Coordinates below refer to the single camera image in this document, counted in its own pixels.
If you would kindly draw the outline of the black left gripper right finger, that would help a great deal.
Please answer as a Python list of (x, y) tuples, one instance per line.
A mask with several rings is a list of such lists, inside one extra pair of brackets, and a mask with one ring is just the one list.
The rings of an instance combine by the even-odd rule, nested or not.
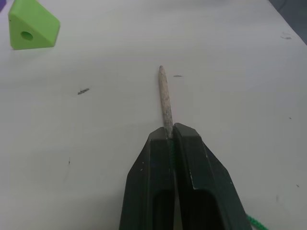
[(227, 169), (198, 132), (176, 123), (173, 141), (183, 229), (251, 229)]

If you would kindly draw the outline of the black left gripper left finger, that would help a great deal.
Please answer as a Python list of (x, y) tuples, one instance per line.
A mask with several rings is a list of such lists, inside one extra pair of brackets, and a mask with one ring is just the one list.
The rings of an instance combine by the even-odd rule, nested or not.
[(127, 175), (119, 229), (171, 230), (174, 207), (170, 147), (160, 127), (149, 134)]

